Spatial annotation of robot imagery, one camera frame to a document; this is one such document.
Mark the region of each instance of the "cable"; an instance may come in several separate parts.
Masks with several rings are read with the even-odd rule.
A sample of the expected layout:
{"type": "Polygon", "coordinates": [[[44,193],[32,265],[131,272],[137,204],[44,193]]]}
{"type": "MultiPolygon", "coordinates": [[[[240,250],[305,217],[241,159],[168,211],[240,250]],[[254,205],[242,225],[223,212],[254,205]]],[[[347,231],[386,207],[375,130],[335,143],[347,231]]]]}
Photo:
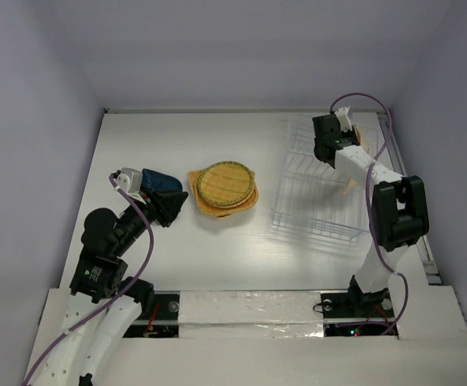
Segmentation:
{"type": "MultiPolygon", "coordinates": [[[[147,229],[147,232],[150,235],[150,247],[147,251],[147,256],[145,257],[144,262],[142,263],[140,269],[138,270],[137,274],[133,276],[133,279],[121,290],[115,295],[113,298],[111,298],[109,301],[107,301],[103,306],[95,309],[93,312],[82,318],[78,323],[74,324],[74,326],[70,327],[68,330],[69,332],[73,332],[83,326],[86,322],[89,320],[95,318],[98,314],[103,312],[104,310],[108,309],[118,298],[120,298],[122,295],[124,295],[126,292],[129,291],[129,289],[135,284],[135,282],[138,280],[138,278],[142,275],[144,272],[145,267],[147,266],[147,263],[150,262],[151,254],[153,253],[153,248],[154,248],[154,234],[153,234],[153,229],[151,228],[150,222],[147,220],[145,217],[144,213],[142,213],[141,209],[137,206],[135,201],[129,197],[122,189],[120,189],[117,186],[117,183],[115,182],[114,176],[110,175],[109,177],[110,183],[112,186],[119,192],[122,197],[126,201],[128,201],[129,205],[132,206],[132,208],[135,210],[135,212],[140,216],[141,220],[145,224],[145,228],[147,229]]],[[[67,334],[63,333],[60,335],[58,338],[56,338],[53,343],[51,343],[46,350],[42,353],[42,355],[36,360],[35,364],[31,367],[30,371],[27,373],[26,378],[24,378],[24,381],[22,383],[22,386],[28,386],[28,382],[31,380],[31,377],[33,374],[35,374],[35,371],[39,368],[40,364],[47,358],[47,356],[53,351],[53,349],[65,338],[67,338],[67,334]]]]}
{"type": "Polygon", "coordinates": [[[342,99],[345,99],[347,97],[352,97],[352,96],[360,96],[360,97],[366,97],[366,98],[372,99],[373,101],[378,103],[383,108],[383,110],[385,110],[385,113],[388,116],[388,131],[386,132],[386,134],[383,135],[385,141],[383,142],[383,145],[381,146],[381,148],[378,150],[378,153],[376,153],[376,155],[374,157],[375,161],[372,164],[369,165],[369,169],[367,171],[367,176],[366,176],[366,180],[365,180],[365,203],[366,203],[366,206],[367,206],[367,213],[369,215],[369,231],[371,232],[372,240],[375,243],[376,253],[378,254],[378,258],[379,258],[379,261],[381,262],[382,266],[385,267],[385,269],[388,272],[392,273],[393,275],[401,277],[401,279],[403,280],[403,284],[404,284],[403,306],[401,307],[401,311],[398,313],[397,317],[394,319],[394,322],[392,322],[392,324],[381,334],[381,335],[386,335],[390,331],[393,330],[394,326],[397,324],[397,322],[403,316],[404,310],[407,308],[407,305],[408,305],[408,295],[409,295],[409,288],[408,288],[407,278],[402,273],[396,272],[385,261],[385,258],[383,257],[383,254],[381,253],[380,247],[378,245],[378,238],[376,237],[374,218],[373,218],[372,211],[371,211],[371,175],[372,175],[372,170],[374,169],[376,161],[378,161],[379,156],[387,148],[388,143],[390,142],[390,140],[392,138],[394,128],[393,128],[393,122],[392,122],[392,115],[391,115],[391,112],[389,111],[389,109],[387,108],[387,106],[382,101],[380,101],[378,98],[376,98],[376,97],[374,97],[372,95],[366,94],[364,92],[350,92],[349,94],[345,94],[345,95],[340,96],[339,98],[337,98],[331,104],[330,111],[332,111],[332,112],[334,111],[334,106],[339,101],[341,101],[342,99]]]}

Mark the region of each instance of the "dish rack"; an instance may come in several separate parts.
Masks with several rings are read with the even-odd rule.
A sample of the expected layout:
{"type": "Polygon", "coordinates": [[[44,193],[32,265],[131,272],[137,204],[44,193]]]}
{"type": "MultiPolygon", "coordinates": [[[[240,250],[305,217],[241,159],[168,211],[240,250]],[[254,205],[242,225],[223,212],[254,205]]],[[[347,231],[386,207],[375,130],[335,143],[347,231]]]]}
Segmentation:
{"type": "MultiPolygon", "coordinates": [[[[378,131],[357,125],[375,156],[379,148],[378,131]]],[[[295,115],[289,121],[289,147],[272,206],[272,225],[297,229],[318,236],[356,241],[369,232],[363,189],[349,177],[313,154],[312,116],[295,115]]]]}

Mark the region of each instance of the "purple cable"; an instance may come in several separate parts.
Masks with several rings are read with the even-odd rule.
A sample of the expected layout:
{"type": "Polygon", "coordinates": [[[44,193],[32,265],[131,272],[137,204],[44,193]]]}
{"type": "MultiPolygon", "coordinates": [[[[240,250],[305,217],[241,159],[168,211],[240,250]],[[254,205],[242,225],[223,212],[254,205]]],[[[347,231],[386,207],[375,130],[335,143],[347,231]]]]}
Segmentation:
{"type": "MultiPolygon", "coordinates": [[[[376,155],[375,155],[375,161],[377,161],[378,158],[383,153],[383,151],[387,148],[388,143],[390,142],[390,140],[392,138],[392,135],[393,135],[394,130],[393,130],[393,122],[392,122],[391,112],[388,110],[387,106],[382,101],[380,101],[378,98],[376,98],[376,97],[374,97],[372,95],[366,94],[364,92],[350,92],[349,94],[342,95],[341,97],[337,98],[331,104],[330,111],[334,111],[334,106],[337,104],[337,102],[341,101],[342,99],[345,99],[347,97],[352,97],[352,96],[360,96],[360,97],[366,97],[366,98],[372,99],[373,101],[378,103],[383,108],[383,110],[385,110],[385,113],[388,116],[388,131],[386,132],[386,134],[384,134],[385,141],[383,142],[383,145],[378,150],[378,153],[376,153],[376,155]]],[[[373,162],[372,164],[369,165],[369,169],[367,170],[367,176],[366,176],[366,180],[365,180],[365,203],[366,203],[366,206],[367,206],[367,214],[369,215],[369,231],[371,232],[372,240],[373,240],[373,242],[375,243],[375,246],[376,246],[376,253],[378,254],[378,258],[379,258],[379,261],[381,262],[382,266],[385,267],[385,269],[388,272],[392,273],[393,275],[401,277],[401,279],[403,279],[403,284],[404,284],[403,307],[401,307],[401,311],[395,317],[394,322],[392,322],[392,324],[381,334],[381,335],[386,335],[390,331],[392,331],[392,329],[395,327],[397,322],[403,316],[404,310],[407,308],[409,288],[408,288],[407,278],[402,273],[396,272],[385,261],[385,258],[383,257],[383,254],[381,253],[381,250],[380,250],[380,248],[378,246],[378,239],[376,237],[376,229],[375,229],[375,225],[374,225],[374,218],[372,216],[372,211],[371,211],[371,175],[372,175],[372,170],[374,169],[374,167],[375,167],[375,162],[373,162]]],[[[361,323],[356,323],[356,324],[362,326],[364,324],[376,324],[376,322],[366,321],[366,322],[361,322],[361,323]]],[[[344,323],[342,323],[342,325],[343,326],[349,326],[349,325],[352,326],[352,324],[344,324],[344,323]]]]}
{"type": "MultiPolygon", "coordinates": [[[[122,295],[124,295],[128,290],[135,284],[135,282],[138,280],[140,275],[142,275],[142,272],[144,272],[145,267],[147,266],[147,263],[150,262],[151,254],[153,253],[153,247],[154,247],[154,234],[153,234],[153,229],[151,228],[150,222],[147,220],[145,217],[144,213],[140,210],[140,208],[135,204],[135,201],[130,198],[124,191],[120,188],[117,187],[117,183],[115,182],[115,178],[113,175],[110,175],[109,177],[110,182],[112,183],[112,186],[117,189],[120,195],[125,198],[126,201],[128,201],[129,205],[132,206],[132,208],[135,210],[135,212],[140,216],[142,221],[145,224],[145,228],[147,229],[147,232],[150,235],[150,247],[149,250],[147,251],[147,256],[145,257],[144,262],[142,263],[142,266],[138,270],[137,274],[133,277],[133,279],[121,290],[117,295],[115,295],[113,298],[111,298],[109,301],[107,301],[103,306],[97,308],[84,318],[82,318],[78,323],[76,323],[74,326],[70,327],[68,330],[70,332],[73,332],[83,326],[86,322],[88,322],[90,319],[95,318],[98,314],[103,312],[104,310],[108,309],[118,298],[120,298],[122,295]]],[[[67,338],[67,335],[63,333],[60,335],[58,338],[55,339],[53,343],[49,345],[48,348],[42,353],[42,355],[37,359],[35,364],[31,367],[31,370],[27,373],[26,378],[24,378],[24,381],[22,383],[22,386],[28,386],[28,382],[31,380],[31,377],[33,374],[35,374],[35,371],[39,368],[40,364],[47,358],[47,356],[53,351],[53,349],[65,338],[67,338]]]]}

